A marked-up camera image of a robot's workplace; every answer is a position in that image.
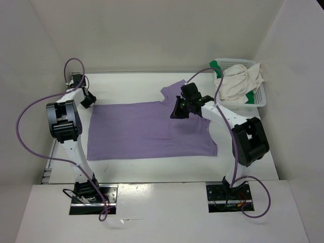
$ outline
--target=robotic arm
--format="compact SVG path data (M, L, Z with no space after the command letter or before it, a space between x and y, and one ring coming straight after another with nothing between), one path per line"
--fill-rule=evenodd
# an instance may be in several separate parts
M68 157L82 167L90 178L92 178L92 181L98 186L95 174L89 167L85 153L82 149L80 139L82 124L76 109L79 104L87 109L91 104L95 103L97 99L88 91L85 82L80 88L75 89L82 79L81 74L75 74L72 78L73 83L68 86L67 90L74 90L64 95L55 103L50 103L46 106L50 132L52 137L56 138L57 141L62 144ZM85 198L97 196L97 192L85 175L80 173L76 166L72 166L72 169L75 174L74 191L79 196L84 196Z
M181 96L177 96L177 102L170 118L185 119L189 118L190 113L194 113L220 125L224 129L231 129L238 152L236 177L247 175L247 167L255 160L261 159L269 151L268 140L261 121L256 117L247 119L221 105L217 107L212 97L201 96L195 83L183 85L181 90ZM229 127L219 110L226 117ZM235 190L244 183L238 181L230 188L229 185L233 179L233 174L234 166L223 178L223 185L228 191Z

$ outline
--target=table surface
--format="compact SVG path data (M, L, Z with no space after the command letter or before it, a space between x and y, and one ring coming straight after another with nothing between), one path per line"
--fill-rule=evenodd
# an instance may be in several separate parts
M308 239L287 181L265 181L272 198L260 219L241 212L208 213L206 184L120 184L116 215L99 222L98 215L69 215L63 188L35 185L16 243L57 242L246 242L307 243ZM257 215L268 203L262 186L250 182Z
M193 73L101 73L87 74L90 92L97 97L96 104L121 104L162 101L160 90ZM201 94L214 96L212 73L202 73L193 82ZM81 141L87 154L88 130L92 108L78 106L83 124ZM237 112L246 117L259 117L258 111ZM210 133L218 145L218 156L184 156L151 159L112 159L88 161L100 183L154 183L220 181L234 163L231 137L228 131L211 123ZM55 144L53 157L68 158L62 146ZM49 183L74 183L71 165L50 161ZM278 180L271 152L250 167L250 174L261 180Z

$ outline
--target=beige cloth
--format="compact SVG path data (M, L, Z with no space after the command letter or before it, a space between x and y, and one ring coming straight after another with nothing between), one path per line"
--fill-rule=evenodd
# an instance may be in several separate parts
M214 80L216 86L221 79ZM256 93L260 85L264 82L261 76L260 63L253 65L249 69L243 65L234 65L224 71L224 79L219 91L220 99L224 102L246 103L246 94L251 90Z

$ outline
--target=gray wall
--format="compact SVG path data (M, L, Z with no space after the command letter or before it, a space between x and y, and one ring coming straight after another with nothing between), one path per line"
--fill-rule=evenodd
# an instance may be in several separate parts
M33 100L63 90L63 61L29 1L1 1L0 30L0 242L14 242L31 187L40 183L46 164L18 143L16 118ZM21 130L28 146L48 154L45 105L28 111Z
M267 81L262 122L311 243L323 242L323 40L316 0L286 0L256 56Z
M30 0L64 59L87 70L198 70L251 59L282 0Z

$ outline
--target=green cloth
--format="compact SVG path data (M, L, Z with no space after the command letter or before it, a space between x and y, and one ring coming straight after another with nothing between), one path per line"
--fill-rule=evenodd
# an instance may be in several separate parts
M214 67L214 68L219 68L221 69L221 67L218 65L216 60L213 60L209 63L209 67ZM222 73L218 70L214 70L215 73L217 74L217 78L221 78L222 77ZM248 92L246 94L248 101L246 102L246 104L254 104L254 93L251 90L250 92Z

